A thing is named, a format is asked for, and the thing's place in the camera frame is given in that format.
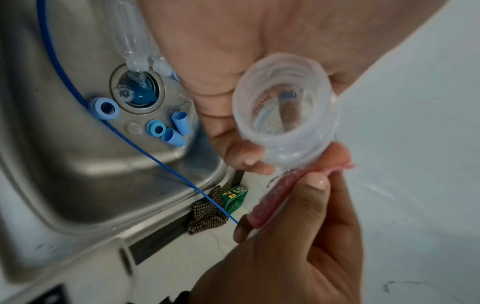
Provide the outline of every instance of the checkered cloth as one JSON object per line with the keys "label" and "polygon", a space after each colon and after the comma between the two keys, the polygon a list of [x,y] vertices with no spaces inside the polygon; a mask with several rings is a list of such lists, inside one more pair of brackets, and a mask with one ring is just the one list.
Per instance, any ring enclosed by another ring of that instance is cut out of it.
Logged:
{"label": "checkered cloth", "polygon": [[[222,208],[225,208],[220,186],[215,187],[208,196]],[[188,224],[188,233],[193,235],[208,229],[217,228],[225,225],[228,220],[229,218],[223,212],[206,198],[202,198],[193,203],[193,216]]]}

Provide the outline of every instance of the hand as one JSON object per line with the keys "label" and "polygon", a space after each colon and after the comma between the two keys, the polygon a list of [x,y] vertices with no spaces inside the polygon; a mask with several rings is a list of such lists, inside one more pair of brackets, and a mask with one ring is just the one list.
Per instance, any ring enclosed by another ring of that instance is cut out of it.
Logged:
{"label": "hand", "polygon": [[154,37],[230,166],[272,174],[242,140],[232,95],[256,61],[285,52],[320,62],[340,95],[447,0],[139,0]]}
{"label": "hand", "polygon": [[244,220],[243,242],[198,281],[189,303],[361,302],[360,225],[341,173],[309,173],[284,209],[253,238]]}

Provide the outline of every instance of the blue cable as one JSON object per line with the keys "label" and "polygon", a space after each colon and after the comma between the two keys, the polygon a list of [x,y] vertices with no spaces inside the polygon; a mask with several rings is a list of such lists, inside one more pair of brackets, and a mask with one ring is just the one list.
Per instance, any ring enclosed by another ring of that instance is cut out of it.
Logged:
{"label": "blue cable", "polygon": [[[68,75],[66,74],[65,70],[63,69],[62,65],[60,64],[60,61],[57,57],[57,53],[55,52],[54,45],[52,43],[52,38],[50,36],[49,32],[49,27],[47,23],[47,8],[46,8],[46,0],[37,0],[36,2],[36,11],[38,14],[38,22],[40,24],[40,31],[41,35],[43,37],[43,42],[45,44],[46,51],[48,53],[48,56],[50,57],[51,64],[55,68],[58,76],[60,79],[63,81],[65,86],[68,88],[68,90],[75,96],[75,98],[80,102],[84,107],[88,107],[88,101],[85,100],[85,98],[82,96],[82,94],[77,90],[75,85],[72,83]],[[228,216],[235,224],[239,224],[239,222],[231,216],[225,209],[220,207],[213,199],[211,199],[205,192],[203,192],[200,188],[195,186],[191,181],[183,177],[180,173],[176,172],[172,168],[168,167],[152,155],[150,155],[147,151],[142,149],[140,146],[138,146],[136,143],[128,139],[125,135],[123,135],[120,131],[118,131],[114,126],[112,126],[108,121],[102,120],[103,124],[106,125],[110,130],[112,130],[115,134],[120,136],[123,140],[125,140],[127,143],[129,143],[132,147],[135,149],[139,150],[142,154],[144,154],[146,157],[150,158],[157,164],[159,164],[161,167],[165,168],[167,171],[171,172],[173,175],[184,181],[188,186],[193,188],[195,191],[199,192],[201,195],[203,195],[207,200],[210,201],[215,207],[217,207],[221,212],[223,212],[226,216]]]}

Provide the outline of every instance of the clear plastic bottle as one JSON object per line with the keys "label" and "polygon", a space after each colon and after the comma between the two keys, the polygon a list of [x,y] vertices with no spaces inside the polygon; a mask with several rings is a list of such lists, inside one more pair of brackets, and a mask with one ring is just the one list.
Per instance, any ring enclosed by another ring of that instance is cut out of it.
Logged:
{"label": "clear plastic bottle", "polygon": [[264,162],[293,169],[317,160],[329,146],[340,108],[318,62],[274,54],[241,77],[233,115],[242,137],[265,147]]}
{"label": "clear plastic bottle", "polygon": [[150,69],[150,38],[147,25],[134,0],[102,0],[117,51],[131,71]]}
{"label": "clear plastic bottle", "polygon": [[150,35],[150,55],[153,59],[153,70],[155,72],[166,76],[172,75],[172,66],[160,50],[153,35]]}

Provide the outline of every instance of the green box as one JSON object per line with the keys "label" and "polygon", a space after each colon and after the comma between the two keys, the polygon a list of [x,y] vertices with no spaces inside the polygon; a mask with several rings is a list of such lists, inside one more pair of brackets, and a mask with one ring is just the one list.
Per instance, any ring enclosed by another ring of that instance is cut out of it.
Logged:
{"label": "green box", "polygon": [[229,214],[234,213],[244,203],[247,193],[248,190],[241,186],[233,187],[229,191],[223,193],[221,198],[223,200],[223,204],[225,205],[225,210]]}

